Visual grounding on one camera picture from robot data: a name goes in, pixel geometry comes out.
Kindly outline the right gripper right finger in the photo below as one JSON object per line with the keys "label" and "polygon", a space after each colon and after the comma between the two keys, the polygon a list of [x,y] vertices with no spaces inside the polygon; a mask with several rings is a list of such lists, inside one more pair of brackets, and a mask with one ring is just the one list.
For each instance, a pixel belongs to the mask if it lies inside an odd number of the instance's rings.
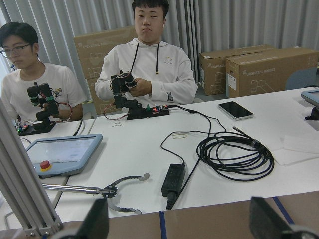
{"label": "right gripper right finger", "polygon": [[249,228],[255,239],[291,239],[293,230],[262,197],[251,197]]}

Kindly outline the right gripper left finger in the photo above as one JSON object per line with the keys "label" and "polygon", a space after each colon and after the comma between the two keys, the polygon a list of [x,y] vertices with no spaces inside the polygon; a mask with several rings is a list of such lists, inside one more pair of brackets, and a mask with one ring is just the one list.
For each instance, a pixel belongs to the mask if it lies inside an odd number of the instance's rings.
{"label": "right gripper left finger", "polygon": [[76,233],[77,239],[106,239],[109,233],[108,203],[97,199]]}

